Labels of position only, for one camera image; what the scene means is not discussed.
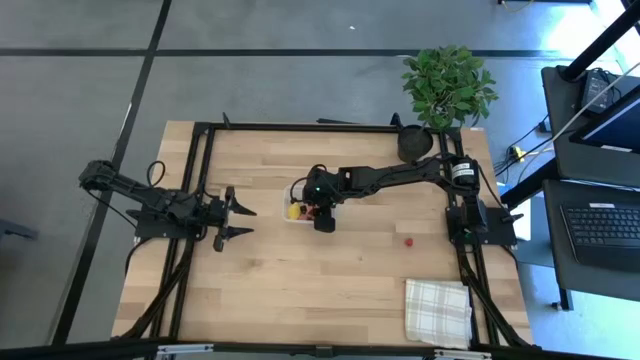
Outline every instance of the wooden table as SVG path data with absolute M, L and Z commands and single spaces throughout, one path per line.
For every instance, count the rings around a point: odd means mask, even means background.
M 193 124 L 167 123 L 158 155 L 167 165 L 160 186 L 180 188 Z M 464 129 L 462 140 L 465 153 L 479 161 L 495 184 L 484 131 Z M 437 140 L 433 148 L 439 149 Z M 348 200 L 338 208 L 332 234 L 287 223 L 282 216 L 283 189 L 314 164 L 335 172 L 340 166 L 400 163 L 395 134 L 218 130 L 211 162 L 207 191 L 233 185 L 238 201 L 258 216 L 230 218 L 230 225 L 255 232 L 232 239 L 222 253 L 212 247 L 215 231 L 197 243 L 181 340 L 421 345 L 405 338 L 405 279 L 459 280 L 455 251 L 447 239 L 444 191 L 419 183 Z M 197 174 L 193 178 L 191 190 Z M 484 184 L 480 195 L 487 206 L 496 206 Z M 414 240 L 410 248 L 404 245 L 408 237 Z M 114 335 L 128 330 L 156 295 L 167 244 L 166 239 L 154 240 L 134 255 Z M 483 250 L 494 302 L 530 342 L 513 259 L 499 247 Z M 162 334 L 168 332 L 172 301 Z M 474 305 L 481 309 L 477 298 Z M 484 315 L 476 314 L 480 339 L 488 342 Z

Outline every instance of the checkered towel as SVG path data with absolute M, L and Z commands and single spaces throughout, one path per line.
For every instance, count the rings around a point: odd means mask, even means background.
M 407 338 L 467 349 L 471 339 L 469 291 L 459 282 L 407 279 Z

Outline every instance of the potted plant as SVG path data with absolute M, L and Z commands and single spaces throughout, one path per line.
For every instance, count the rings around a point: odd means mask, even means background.
M 403 127 L 398 134 L 398 156 L 405 162 L 415 161 L 431 150 L 433 138 L 427 125 L 445 130 L 454 119 L 462 126 L 468 116 L 476 121 L 480 115 L 487 118 L 487 105 L 498 99 L 489 87 L 496 83 L 491 73 L 481 69 L 484 61 L 464 46 L 422 50 L 416 58 L 405 59 L 404 64 L 411 71 L 402 75 L 407 80 L 403 89 L 413 97 L 413 111 L 423 123 Z

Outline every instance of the keyboard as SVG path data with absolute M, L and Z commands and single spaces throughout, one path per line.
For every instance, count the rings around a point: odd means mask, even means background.
M 564 204 L 561 210 L 579 263 L 640 271 L 640 205 Z

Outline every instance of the white cable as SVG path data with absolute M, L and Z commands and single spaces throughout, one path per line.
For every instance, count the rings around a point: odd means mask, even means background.
M 566 123 L 566 124 L 562 127 L 562 129 L 560 129 L 560 131 L 558 131 L 558 133 L 557 133 L 554 137 L 552 137 L 551 139 L 549 139 L 549 140 L 545 141 L 543 144 L 546 144 L 546 143 L 548 143 L 548 142 L 554 142 L 554 141 L 556 141 L 556 139 L 557 139 L 557 138 L 559 138 L 559 137 L 560 137 L 560 135 L 562 135 L 562 133 L 563 133 L 565 130 L 567 130 L 567 128 L 568 128 L 569 126 L 571 126 L 571 124 L 573 124 L 573 122 L 574 122 L 574 121 L 576 121 L 576 119 L 577 119 L 580 115 L 582 115 L 582 113 L 583 113 L 585 110 L 587 110 L 587 108 L 588 108 L 589 106 L 591 106 L 591 104 L 593 104 L 594 102 L 596 102 L 596 100 L 598 100 L 598 98 L 599 98 L 600 96 L 602 96 L 603 94 L 606 94 L 606 93 L 607 93 L 607 91 L 609 91 L 609 89 L 611 89 L 615 84 L 617 84 L 617 83 L 618 83 L 618 81 L 622 80 L 624 77 L 626 77 L 627 75 L 629 75 L 629 73 L 630 73 L 630 72 L 632 72 L 635 68 L 637 68 L 637 67 L 638 67 L 638 65 L 640 65 L 640 62 L 638 62 L 637 64 L 633 65 L 633 67 L 632 67 L 631 69 L 627 70 L 624 74 L 620 75 L 620 76 L 619 76 L 615 81 L 613 81 L 611 84 L 609 84 L 609 86 L 607 86 L 606 88 L 604 88 L 604 90 L 600 91 L 600 93 L 598 93 L 598 95 L 596 95 L 593 99 L 591 99 L 591 101 L 589 101 L 589 102 L 587 103 L 587 105 L 585 105 L 582 109 L 580 109 L 580 111 L 578 111 L 578 112 L 577 112 L 577 113 L 576 113 L 576 114 L 571 118 L 571 120 L 569 120 L 569 122 L 568 122 L 568 123 Z M 537 154 L 535 154 L 535 155 L 533 156 L 533 158 L 532 158 L 531 160 L 529 160 L 529 162 L 524 166 L 524 169 L 522 169 L 522 171 L 520 172 L 520 176 L 518 176 L 518 182 L 517 182 L 516 184 L 520 184 L 520 180 L 522 180 L 522 175 L 524 175 L 524 172 L 527 170 L 527 168 L 529 167 L 529 165 L 531 165 L 531 163 L 532 163 L 536 158 L 538 158 L 538 156 L 540 156 L 540 154 L 542 154 L 542 151 L 541 151 L 541 152 L 539 152 L 539 153 L 537 153 Z

